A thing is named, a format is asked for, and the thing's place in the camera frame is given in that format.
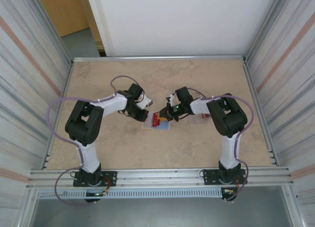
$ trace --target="gray floor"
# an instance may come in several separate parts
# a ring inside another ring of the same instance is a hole
[[[83,29],[61,38],[72,58],[99,57],[90,29]]]
[[[32,227],[291,227],[281,187],[244,188],[220,198],[103,199],[73,207],[37,201]]]

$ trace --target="white wall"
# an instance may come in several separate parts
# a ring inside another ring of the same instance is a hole
[[[108,56],[245,54],[274,0],[90,0]]]

